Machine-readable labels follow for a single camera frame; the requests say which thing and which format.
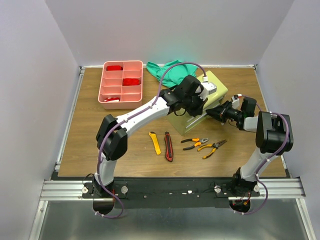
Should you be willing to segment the olive green drawer cabinet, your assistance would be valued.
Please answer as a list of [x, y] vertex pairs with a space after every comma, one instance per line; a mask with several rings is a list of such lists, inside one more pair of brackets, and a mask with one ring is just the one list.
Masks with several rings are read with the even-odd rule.
[[181, 109], [177, 111], [178, 116], [171, 113], [166, 117], [167, 121], [181, 136], [184, 136], [187, 132], [191, 131], [194, 127], [203, 122], [207, 117], [206, 110], [218, 107], [228, 92], [227, 87], [210, 70], [206, 72], [206, 76], [207, 80], [214, 84], [215, 89], [213, 93], [208, 95], [208, 100], [204, 104], [202, 114], [194, 117], [186, 112], [182, 115], [184, 110]]

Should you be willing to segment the needle nose pliers orange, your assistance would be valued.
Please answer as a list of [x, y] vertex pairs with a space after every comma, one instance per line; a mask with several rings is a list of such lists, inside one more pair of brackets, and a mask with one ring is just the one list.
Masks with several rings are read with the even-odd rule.
[[206, 148], [210, 148], [210, 149], [211, 149], [211, 151], [210, 151], [209, 154], [207, 154], [207, 155], [205, 155], [205, 156], [202, 157], [202, 158], [205, 160], [205, 159], [211, 157], [211, 156], [215, 153], [215, 151], [216, 151], [219, 147], [221, 147], [223, 144], [225, 144], [226, 142], [227, 142], [227, 140], [224, 139], [224, 140], [221, 140], [221, 141], [218, 141], [218, 142], [215, 142], [215, 143], [206, 144], [206, 145], [200, 146], [200, 147], [197, 149], [197, 151], [200, 152], [201, 150], [206, 149]]

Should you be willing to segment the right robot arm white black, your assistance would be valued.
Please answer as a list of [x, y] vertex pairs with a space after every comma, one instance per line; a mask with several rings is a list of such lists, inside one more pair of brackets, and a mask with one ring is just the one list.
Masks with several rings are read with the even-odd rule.
[[290, 116], [268, 111], [255, 115], [257, 106], [254, 98], [238, 94], [231, 101], [206, 110], [208, 116], [223, 124], [231, 120], [240, 131], [255, 133], [254, 152], [232, 176], [230, 191], [234, 196], [253, 192], [266, 167], [294, 144]]

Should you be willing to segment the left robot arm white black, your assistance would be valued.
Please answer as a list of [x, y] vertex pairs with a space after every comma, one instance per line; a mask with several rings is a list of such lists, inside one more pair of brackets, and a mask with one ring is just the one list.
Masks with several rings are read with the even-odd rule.
[[128, 150], [128, 138], [148, 123], [175, 113], [181, 109], [196, 117], [203, 113], [203, 107], [211, 93], [208, 77], [199, 81], [187, 75], [175, 87], [159, 90], [158, 94], [137, 109], [113, 117], [106, 115], [96, 135], [98, 148], [97, 169], [94, 174], [93, 191], [101, 198], [112, 195], [111, 183], [117, 160]]

